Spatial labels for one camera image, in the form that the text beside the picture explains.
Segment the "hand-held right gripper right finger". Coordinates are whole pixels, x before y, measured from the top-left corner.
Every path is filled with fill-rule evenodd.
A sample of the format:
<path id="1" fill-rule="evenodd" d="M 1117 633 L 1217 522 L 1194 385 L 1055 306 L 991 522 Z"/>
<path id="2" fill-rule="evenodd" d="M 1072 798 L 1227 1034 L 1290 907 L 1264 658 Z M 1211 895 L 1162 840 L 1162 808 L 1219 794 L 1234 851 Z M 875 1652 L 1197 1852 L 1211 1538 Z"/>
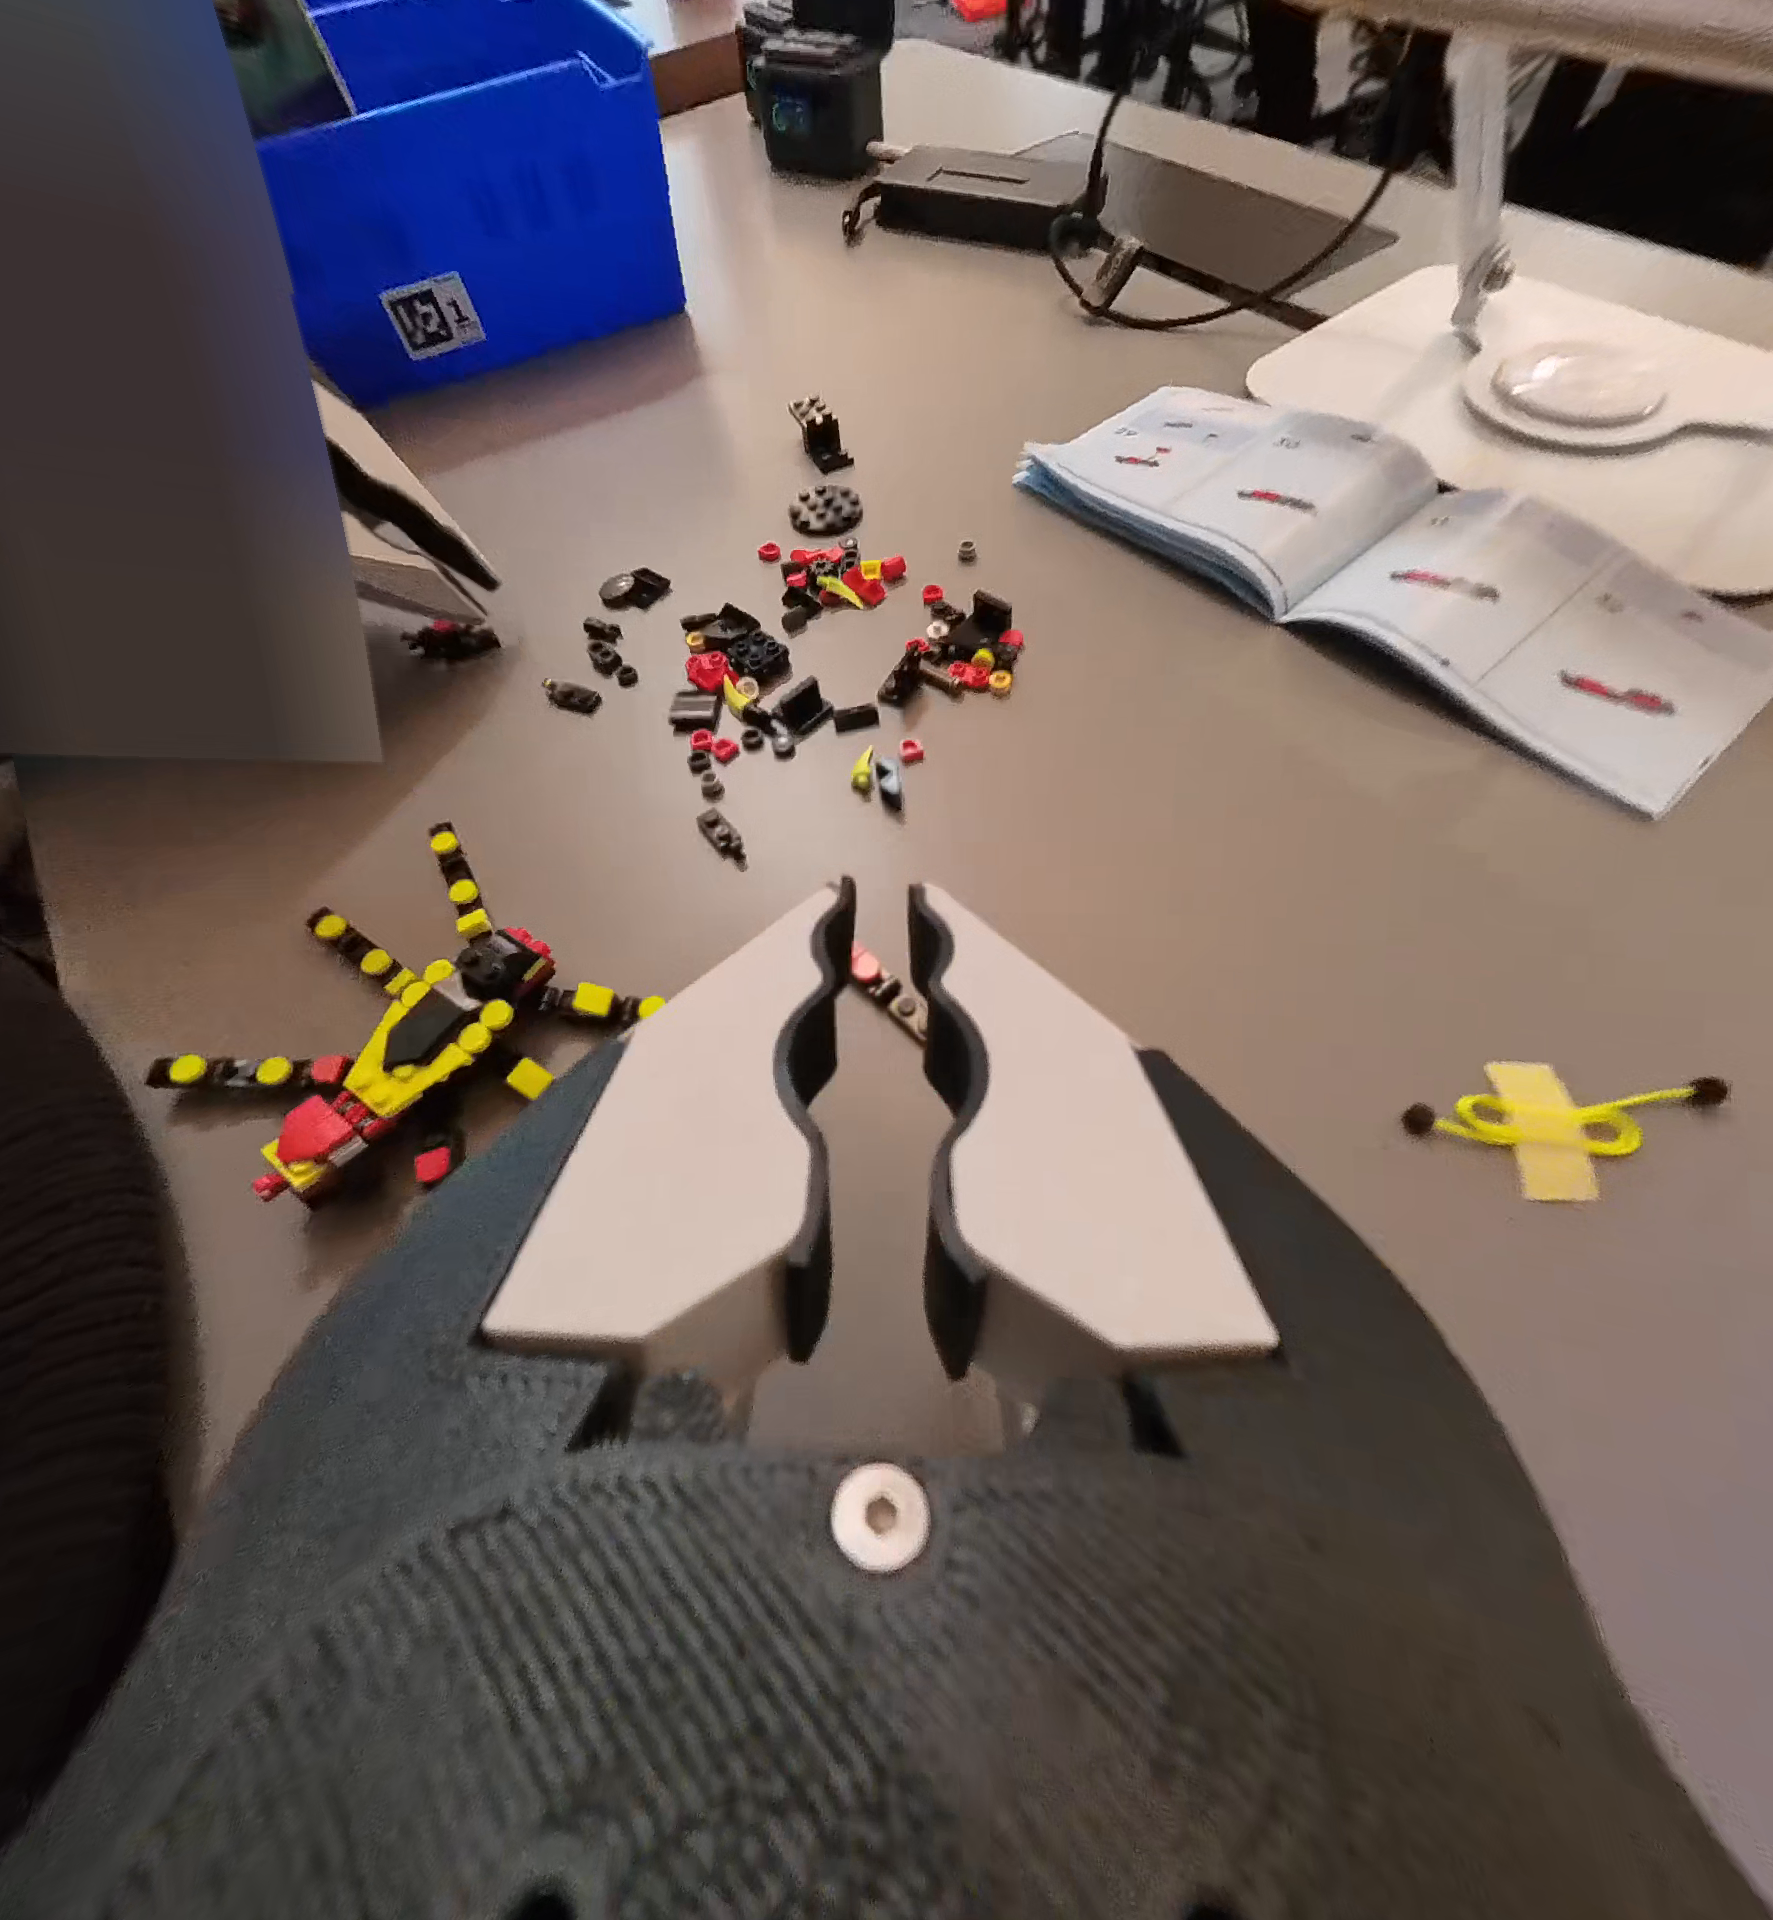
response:
<path id="1" fill-rule="evenodd" d="M 1064 1379 L 1273 1356 L 1280 1334 L 1132 1037 L 934 882 L 907 891 L 907 948 L 949 1113 L 921 1267 L 946 1377 L 1035 1405 Z"/>

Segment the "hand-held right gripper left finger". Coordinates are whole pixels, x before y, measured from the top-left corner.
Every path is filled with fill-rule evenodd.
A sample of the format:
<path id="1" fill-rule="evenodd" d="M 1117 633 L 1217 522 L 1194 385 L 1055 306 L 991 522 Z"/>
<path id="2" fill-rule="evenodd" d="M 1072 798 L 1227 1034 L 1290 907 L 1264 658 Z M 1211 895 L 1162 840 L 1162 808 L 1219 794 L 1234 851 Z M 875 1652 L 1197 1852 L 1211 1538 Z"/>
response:
<path id="1" fill-rule="evenodd" d="M 635 1377 L 757 1381 L 826 1331 L 838 1069 L 858 891 L 815 889 L 633 1026 L 499 1290 L 487 1344 Z"/>

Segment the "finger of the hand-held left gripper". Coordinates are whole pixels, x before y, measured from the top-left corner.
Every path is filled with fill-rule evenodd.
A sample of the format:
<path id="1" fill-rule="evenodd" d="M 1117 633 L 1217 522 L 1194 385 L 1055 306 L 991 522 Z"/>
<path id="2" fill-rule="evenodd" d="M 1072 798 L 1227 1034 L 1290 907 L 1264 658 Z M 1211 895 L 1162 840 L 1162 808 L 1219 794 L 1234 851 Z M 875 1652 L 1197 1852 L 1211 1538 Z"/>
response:
<path id="1" fill-rule="evenodd" d="M 352 556 L 352 582 L 360 600 L 422 619 L 489 619 L 484 603 L 441 564 L 425 558 Z"/>
<path id="2" fill-rule="evenodd" d="M 392 528 L 423 558 L 472 586 L 503 586 L 478 543 L 337 385 L 316 385 L 316 409 L 335 485 L 348 511 L 377 528 Z"/>

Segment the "yellow black lego spider model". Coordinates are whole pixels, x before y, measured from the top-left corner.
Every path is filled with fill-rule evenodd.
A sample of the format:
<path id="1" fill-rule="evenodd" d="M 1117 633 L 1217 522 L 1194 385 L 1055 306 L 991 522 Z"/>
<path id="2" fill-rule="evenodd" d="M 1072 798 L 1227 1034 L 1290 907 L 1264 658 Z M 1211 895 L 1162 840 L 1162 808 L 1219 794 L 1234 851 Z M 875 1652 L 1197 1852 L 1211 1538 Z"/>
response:
<path id="1" fill-rule="evenodd" d="M 391 1140 L 412 1143 L 415 1180 L 432 1191 L 464 1161 L 459 1089 L 471 1078 L 494 1076 L 528 1102 L 554 1083 L 524 1050 L 538 1021 L 624 1035 L 667 1004 L 657 994 L 561 979 L 545 940 L 493 917 L 451 821 L 429 825 L 427 847 L 453 917 L 451 955 L 417 970 L 333 909 L 312 911 L 307 923 L 318 948 L 384 996 L 364 1043 L 258 1058 L 189 1050 L 153 1058 L 146 1071 L 149 1089 L 183 1098 L 289 1098 L 251 1182 L 264 1200 L 292 1196 L 315 1208 L 339 1196 Z"/>

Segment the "pile of loose lego pieces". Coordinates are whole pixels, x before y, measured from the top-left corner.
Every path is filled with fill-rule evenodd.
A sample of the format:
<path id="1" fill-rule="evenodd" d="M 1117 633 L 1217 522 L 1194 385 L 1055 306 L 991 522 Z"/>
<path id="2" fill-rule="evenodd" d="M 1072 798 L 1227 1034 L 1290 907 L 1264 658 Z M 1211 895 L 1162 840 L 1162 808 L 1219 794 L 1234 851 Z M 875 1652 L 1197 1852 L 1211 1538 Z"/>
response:
<path id="1" fill-rule="evenodd" d="M 868 560 L 852 535 L 796 546 L 767 541 L 758 556 L 781 570 L 778 630 L 734 603 L 685 615 L 683 676 L 668 703 L 668 726 L 685 740 L 688 772 L 705 798 L 699 832 L 736 869 L 745 869 L 749 856 L 719 807 L 722 772 L 736 757 L 769 753 L 786 762 L 818 733 L 862 735 L 850 789 L 904 816 L 905 769 L 924 762 L 926 746 L 912 733 L 887 737 L 888 716 L 907 716 L 927 694 L 1007 698 L 1026 649 L 1007 596 L 976 587 L 959 605 L 942 586 L 926 584 L 924 625 L 901 645 L 875 694 L 833 700 L 820 678 L 796 669 L 790 636 L 835 608 L 883 606 L 907 578 L 905 558 Z"/>

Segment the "lego instruction booklet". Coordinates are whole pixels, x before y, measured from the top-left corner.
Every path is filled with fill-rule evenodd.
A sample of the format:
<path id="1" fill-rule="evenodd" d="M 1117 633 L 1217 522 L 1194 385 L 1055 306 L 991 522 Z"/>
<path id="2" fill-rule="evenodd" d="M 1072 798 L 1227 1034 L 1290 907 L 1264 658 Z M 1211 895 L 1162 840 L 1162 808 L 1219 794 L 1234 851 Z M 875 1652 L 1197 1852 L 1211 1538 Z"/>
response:
<path id="1" fill-rule="evenodd" d="M 1013 484 L 1273 625 L 1377 649 L 1644 818 L 1773 700 L 1773 628 L 1560 509 L 1444 485 L 1355 419 L 1165 385 L 1023 444 Z"/>

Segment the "blue plastic bin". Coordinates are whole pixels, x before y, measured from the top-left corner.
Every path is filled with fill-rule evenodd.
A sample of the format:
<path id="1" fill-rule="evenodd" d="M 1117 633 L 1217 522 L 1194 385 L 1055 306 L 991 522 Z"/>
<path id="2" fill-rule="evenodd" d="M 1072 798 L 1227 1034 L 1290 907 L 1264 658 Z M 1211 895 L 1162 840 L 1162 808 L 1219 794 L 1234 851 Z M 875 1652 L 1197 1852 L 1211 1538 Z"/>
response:
<path id="1" fill-rule="evenodd" d="M 364 410 L 686 308 L 647 42 L 603 4 L 316 13 L 353 114 L 258 147 L 316 368 Z"/>

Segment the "black device teal display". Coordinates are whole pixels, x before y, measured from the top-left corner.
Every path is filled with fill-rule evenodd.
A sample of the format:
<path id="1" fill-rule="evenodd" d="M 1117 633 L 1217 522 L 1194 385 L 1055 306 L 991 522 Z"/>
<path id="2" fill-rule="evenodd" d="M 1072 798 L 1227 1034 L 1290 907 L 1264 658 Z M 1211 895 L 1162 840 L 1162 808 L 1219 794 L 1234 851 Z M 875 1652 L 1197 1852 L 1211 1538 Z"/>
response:
<path id="1" fill-rule="evenodd" d="M 852 34 L 788 29 L 749 61 L 769 164 L 803 179 L 860 179 L 884 137 L 884 53 Z"/>

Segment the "person's black knit sweater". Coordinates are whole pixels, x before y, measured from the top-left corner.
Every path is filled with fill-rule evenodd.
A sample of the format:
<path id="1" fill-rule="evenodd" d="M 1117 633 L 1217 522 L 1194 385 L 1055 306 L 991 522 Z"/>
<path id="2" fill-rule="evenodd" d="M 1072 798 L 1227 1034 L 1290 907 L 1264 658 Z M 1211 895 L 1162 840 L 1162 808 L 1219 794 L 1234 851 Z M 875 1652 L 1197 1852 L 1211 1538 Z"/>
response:
<path id="1" fill-rule="evenodd" d="M 0 941 L 0 1851 L 173 1552 L 164 1188 L 116 1071 Z"/>

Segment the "black power adapter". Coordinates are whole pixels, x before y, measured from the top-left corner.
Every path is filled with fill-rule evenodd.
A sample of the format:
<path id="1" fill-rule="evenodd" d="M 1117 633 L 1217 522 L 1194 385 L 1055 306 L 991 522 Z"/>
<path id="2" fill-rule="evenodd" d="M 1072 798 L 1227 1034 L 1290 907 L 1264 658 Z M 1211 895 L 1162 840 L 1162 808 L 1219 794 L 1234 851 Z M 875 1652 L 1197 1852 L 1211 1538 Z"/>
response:
<path id="1" fill-rule="evenodd" d="M 842 209 L 854 245 L 872 228 L 1047 255 L 1055 222 L 1092 200 L 1092 163 L 1041 153 L 915 144 Z"/>

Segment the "dark flat panel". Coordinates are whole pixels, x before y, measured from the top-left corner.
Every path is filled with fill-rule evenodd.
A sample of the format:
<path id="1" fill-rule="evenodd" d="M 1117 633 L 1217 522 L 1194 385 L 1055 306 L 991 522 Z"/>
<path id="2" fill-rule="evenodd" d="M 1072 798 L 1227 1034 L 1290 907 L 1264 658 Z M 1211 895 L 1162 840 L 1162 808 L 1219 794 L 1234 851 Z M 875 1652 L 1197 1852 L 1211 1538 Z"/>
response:
<path id="1" fill-rule="evenodd" d="M 1251 310 L 1303 333 L 1323 321 L 1311 291 L 1380 255 L 1396 234 L 1366 213 L 1329 211 L 1157 157 L 1112 147 L 1100 213 L 1075 225 L 1070 259 L 1086 296 L 1124 314 L 1138 273 L 1173 280 L 1211 308 L 1253 298 Z"/>

